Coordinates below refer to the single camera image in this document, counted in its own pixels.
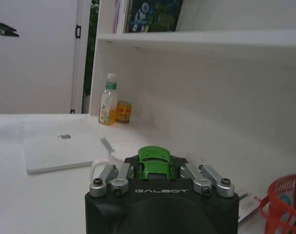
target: door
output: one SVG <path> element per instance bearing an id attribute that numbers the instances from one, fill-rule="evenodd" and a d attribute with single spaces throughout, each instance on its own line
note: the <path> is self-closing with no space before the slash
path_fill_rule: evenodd
<path id="1" fill-rule="evenodd" d="M 78 0 L 0 0 L 0 113 L 70 113 Z"/>

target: shelf board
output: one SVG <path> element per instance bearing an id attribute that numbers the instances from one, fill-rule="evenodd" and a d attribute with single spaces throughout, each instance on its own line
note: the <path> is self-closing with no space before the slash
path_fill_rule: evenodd
<path id="1" fill-rule="evenodd" d="M 296 65 L 296 30 L 99 34 L 148 50 Z"/>

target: red plastic basket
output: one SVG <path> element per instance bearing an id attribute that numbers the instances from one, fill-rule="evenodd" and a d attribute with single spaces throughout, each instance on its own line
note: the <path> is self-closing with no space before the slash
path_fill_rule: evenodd
<path id="1" fill-rule="evenodd" d="M 282 201 L 279 196 L 294 192 L 293 207 Z M 289 175 L 276 180 L 267 191 L 267 196 L 260 202 L 259 212 L 267 219 L 265 234 L 296 234 L 296 175 Z M 269 202 L 268 213 L 263 211 Z"/>

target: bottle label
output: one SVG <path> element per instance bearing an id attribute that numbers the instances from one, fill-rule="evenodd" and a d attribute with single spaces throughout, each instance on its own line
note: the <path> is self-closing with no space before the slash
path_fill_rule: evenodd
<path id="1" fill-rule="evenodd" d="M 117 84 L 107 81 L 107 89 L 117 89 Z"/>
<path id="2" fill-rule="evenodd" d="M 109 95 L 103 94 L 101 96 L 101 106 L 100 106 L 100 113 L 99 113 L 100 122 L 102 123 L 109 122 L 110 106 L 111 106 L 111 97 Z"/>

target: screw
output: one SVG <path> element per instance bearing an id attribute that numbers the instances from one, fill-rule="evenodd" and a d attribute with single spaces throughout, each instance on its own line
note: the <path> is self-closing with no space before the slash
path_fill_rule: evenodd
<path id="1" fill-rule="evenodd" d="M 101 178 L 94 179 L 94 184 L 95 185 L 101 185 L 102 184 L 102 179 Z"/>
<path id="2" fill-rule="evenodd" d="M 211 195 L 211 189 L 208 187 L 204 187 L 201 189 L 201 193 L 203 196 L 210 196 Z"/>
<path id="3" fill-rule="evenodd" d="M 224 184 L 224 185 L 230 185 L 231 184 L 231 181 L 228 178 L 222 178 L 220 182 L 222 184 Z"/>
<path id="4" fill-rule="evenodd" d="M 121 188 L 115 188 L 114 190 L 113 190 L 113 195 L 114 196 L 121 196 L 122 195 L 122 189 Z"/>

